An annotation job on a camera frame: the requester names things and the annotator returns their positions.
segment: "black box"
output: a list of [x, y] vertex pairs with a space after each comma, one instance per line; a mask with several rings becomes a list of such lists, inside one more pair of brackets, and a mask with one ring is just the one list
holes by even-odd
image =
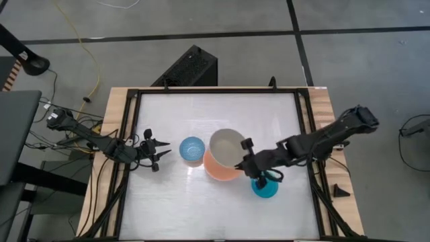
[[218, 85], [218, 59], [193, 45], [151, 87]]

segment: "blue bowl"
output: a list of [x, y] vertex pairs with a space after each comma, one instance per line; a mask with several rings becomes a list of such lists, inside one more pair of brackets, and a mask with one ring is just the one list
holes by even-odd
[[179, 146], [179, 153], [186, 161], [199, 161], [204, 155], [204, 143], [197, 137], [184, 139]]
[[266, 179], [266, 180], [267, 180], [266, 186], [262, 189], [258, 189], [257, 188], [257, 180], [252, 179], [251, 180], [251, 187], [253, 188], [253, 191], [255, 192], [255, 194], [258, 195], [259, 197], [271, 198], [276, 194], [277, 188], [279, 185], [277, 184], [276, 181], [271, 181], [269, 179]]

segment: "white table surface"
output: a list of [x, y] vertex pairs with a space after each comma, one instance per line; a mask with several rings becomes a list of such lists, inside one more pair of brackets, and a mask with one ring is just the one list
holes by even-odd
[[171, 143], [160, 171], [130, 173], [120, 239], [318, 239], [305, 167], [281, 167], [284, 181], [269, 199], [256, 196], [245, 175], [216, 181], [204, 166], [190, 167], [179, 154], [189, 136], [209, 145], [210, 136], [232, 128], [251, 137], [254, 151], [300, 134], [291, 93], [144, 94], [136, 134]]

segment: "yellow cable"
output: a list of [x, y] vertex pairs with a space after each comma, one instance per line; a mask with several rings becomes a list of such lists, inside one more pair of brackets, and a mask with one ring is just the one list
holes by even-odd
[[[88, 96], [87, 96], [88, 98], [90, 98], [93, 95], [93, 93], [95, 92], [95, 90], [97, 90], [97, 88], [99, 87], [99, 83], [100, 83], [100, 66], [99, 66], [99, 63], [97, 63], [97, 61], [95, 60], [95, 57], [93, 56], [93, 54], [83, 45], [81, 37], [78, 34], [78, 31], [76, 30], [75, 26], [72, 24], [72, 21], [69, 19], [69, 17], [67, 16], [67, 14], [58, 5], [58, 1], [57, 0], [53, 0], [53, 1], [54, 1], [54, 4], [55, 4], [55, 7], [61, 12], [61, 14], [67, 20], [67, 23], [69, 23], [70, 27], [72, 27], [73, 31], [76, 34], [76, 37], [78, 38], [79, 44], [81, 45], [82, 49], [84, 49], [89, 54], [89, 56], [91, 57], [91, 59], [93, 59], [95, 68], [97, 69], [97, 83], [95, 84], [95, 87], [93, 88], [93, 91], [91, 91], [88, 94]], [[85, 101], [82, 103], [81, 108], [79, 109], [80, 112], [82, 112], [84, 106], [85, 106]], [[79, 118], [79, 114], [81, 114], [81, 113], [78, 113], [76, 115], [76, 119]], [[78, 149], [80, 151], [84, 152], [84, 153], [93, 153], [93, 152], [89, 152], [89, 151], [85, 151], [83, 149], [80, 149], [79, 145], [76, 142], [75, 142], [75, 146], [78, 147]]]

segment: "wooden table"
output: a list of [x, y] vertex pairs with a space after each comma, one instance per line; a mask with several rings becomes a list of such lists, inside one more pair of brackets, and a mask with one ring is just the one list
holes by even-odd
[[[105, 112], [104, 121], [103, 121], [103, 128], [101, 129], [102, 135], [109, 134], [115, 129], [120, 129], [122, 115], [124, 113], [127, 91], [128, 89], [136, 89], [136, 88], [137, 89], [161, 89], [162, 87], [113, 87], [111, 89], [110, 97], [107, 102], [106, 112]], [[190, 88], [190, 87], [173, 87], [173, 88]], [[241, 88], [241, 87], [222, 87], [222, 88]], [[261, 89], [261, 88], [271, 88], [271, 87], [246, 87], [246, 88]], [[326, 126], [327, 124], [330, 124], [335, 120], [335, 116], [333, 113], [333, 109], [332, 109], [331, 101], [329, 97], [329, 92], [326, 87], [287, 87], [287, 88], [308, 88], [309, 95], [310, 95], [310, 102], [311, 102], [312, 111], [313, 111], [313, 117], [314, 117], [315, 125], [317, 129], [322, 128], [323, 126]], [[129, 119], [127, 123], [125, 136], [130, 135], [131, 120], [133, 116], [134, 106], [135, 106], [135, 103], [132, 101], [130, 105]], [[304, 114], [306, 131], [310, 132], [309, 119], [307, 118], [307, 113], [304, 105], [302, 105], [302, 111]], [[345, 156], [342, 151], [333, 151], [332, 156], [336, 160], [346, 165]], [[85, 232], [91, 226], [95, 204], [96, 204], [95, 218], [99, 216], [99, 214], [105, 207], [114, 163], [107, 162], [104, 165], [103, 170], [100, 171], [104, 161], [105, 161], [105, 156], [102, 153], [97, 153], [95, 155], [94, 162], [93, 162], [94, 169], [92, 173], [93, 180], [91, 183], [91, 185], [93, 186], [92, 187], [93, 202], [90, 207], [89, 198], [90, 198], [91, 189], [88, 188], [87, 194], [85, 196], [85, 201], [82, 207], [81, 218], [80, 218], [79, 227], [77, 230], [78, 234], [82, 230], [83, 232]], [[327, 174], [327, 181], [330, 186], [332, 201], [335, 208], [337, 209], [339, 214], [343, 217], [345, 222], [347, 222], [355, 232], [359, 234], [363, 234], [363, 227], [361, 225], [357, 204], [355, 202], [355, 196], [353, 193], [351, 180], [349, 178], [347, 171], [345, 170], [344, 167], [340, 166], [336, 162], [331, 161], [330, 159], [327, 160], [327, 166], [325, 168], [325, 171]], [[96, 178], [100, 172], [101, 172], [101, 176], [100, 176], [100, 182], [98, 187], [98, 196], [97, 196], [97, 201], [94, 202]], [[351, 196], [345, 197], [345, 198], [334, 198], [333, 186], [335, 184], [338, 184], [340, 188], [349, 192]], [[323, 217], [322, 218], [323, 224], [325, 227], [325, 233], [326, 235], [331, 235], [329, 217], [328, 217], [327, 211], [325, 210], [325, 207], [322, 204], [320, 204], [320, 207], [321, 207], [321, 212]], [[91, 209], [91, 213], [89, 215], [89, 221], [86, 224], [85, 228], [83, 228], [90, 209]], [[111, 212], [109, 227], [107, 230], [108, 231], [107, 236], [112, 236], [114, 234], [114, 224], [115, 224], [117, 210], [118, 208], [115, 206]]]

